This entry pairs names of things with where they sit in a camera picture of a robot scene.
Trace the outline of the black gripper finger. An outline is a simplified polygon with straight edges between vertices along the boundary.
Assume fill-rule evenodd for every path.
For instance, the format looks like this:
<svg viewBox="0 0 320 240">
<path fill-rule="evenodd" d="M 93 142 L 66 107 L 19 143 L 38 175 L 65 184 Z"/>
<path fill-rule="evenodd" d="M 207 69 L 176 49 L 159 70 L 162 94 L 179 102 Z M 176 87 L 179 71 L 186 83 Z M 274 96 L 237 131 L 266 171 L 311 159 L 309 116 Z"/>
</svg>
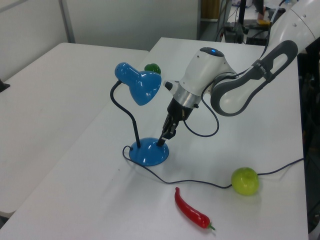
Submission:
<svg viewBox="0 0 320 240">
<path fill-rule="evenodd" d="M 171 128 L 172 128 L 172 116 L 168 113 L 164 124 L 162 126 L 162 132 L 161 135 L 157 141 L 157 146 L 161 147 L 165 144 L 166 140 L 169 140 L 172 138 L 171 134 Z"/>
<path fill-rule="evenodd" d="M 177 122 L 168 120 L 164 123 L 162 129 L 162 142 L 165 143 L 176 135 L 176 128 L 178 126 Z"/>
</svg>

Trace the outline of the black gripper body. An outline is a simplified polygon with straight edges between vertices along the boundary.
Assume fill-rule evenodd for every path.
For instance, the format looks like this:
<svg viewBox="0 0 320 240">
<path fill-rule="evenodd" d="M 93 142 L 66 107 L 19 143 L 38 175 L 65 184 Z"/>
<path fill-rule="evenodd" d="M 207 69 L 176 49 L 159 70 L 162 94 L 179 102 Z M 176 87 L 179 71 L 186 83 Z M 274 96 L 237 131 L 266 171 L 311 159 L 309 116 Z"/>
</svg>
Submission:
<svg viewBox="0 0 320 240">
<path fill-rule="evenodd" d="M 183 120 L 186 121 L 191 115 L 192 111 L 192 108 L 182 106 L 174 98 L 172 98 L 167 107 L 168 117 L 171 123 L 178 123 Z"/>
</svg>

